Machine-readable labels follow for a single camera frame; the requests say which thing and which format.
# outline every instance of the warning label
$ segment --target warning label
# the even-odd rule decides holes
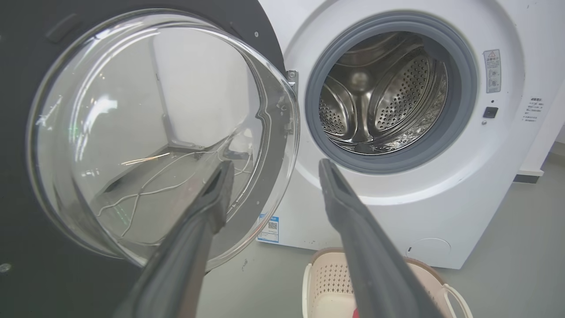
[[[538,97],[531,97],[524,115],[522,116],[523,122],[535,123],[541,117],[541,113],[544,110],[544,101]]]
[[[486,67],[486,92],[500,92],[502,74],[500,68],[500,51],[484,51]]]

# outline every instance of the open washing machine door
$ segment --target open washing machine door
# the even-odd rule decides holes
[[[21,137],[7,145],[18,158],[4,173],[25,179],[26,162],[41,207],[62,232],[145,265],[215,181],[216,167],[231,161],[227,222],[206,269],[247,246],[269,219],[259,215],[271,216],[286,190],[299,130],[297,100],[259,3],[18,6],[2,18],[2,69],[21,85],[6,87],[14,116],[2,126]],[[18,199],[27,184],[15,188],[3,205],[41,209]]]

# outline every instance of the front-loading washing machine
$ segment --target front-loading washing machine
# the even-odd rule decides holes
[[[48,247],[44,210],[138,265],[225,160],[234,185],[208,269],[256,237],[339,246],[327,157],[401,253],[460,268],[565,70],[559,2],[11,6],[1,241]]]
[[[262,1],[300,79],[300,148],[258,240],[340,246],[328,157],[399,251],[459,269],[563,83],[558,1]]]

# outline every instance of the stainless steel drum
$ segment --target stainless steel drum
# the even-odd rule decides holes
[[[359,154],[397,151],[426,134],[440,116],[448,90],[443,62],[410,32],[361,42],[334,65],[320,95],[327,136]]]

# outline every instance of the plastic basket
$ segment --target plastic basket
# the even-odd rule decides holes
[[[461,295],[424,263],[405,259],[439,310],[447,318],[456,318],[449,295],[458,302],[465,318],[472,318]],[[314,254],[302,281],[304,318],[351,318],[357,308],[349,269],[343,249],[328,248]]]

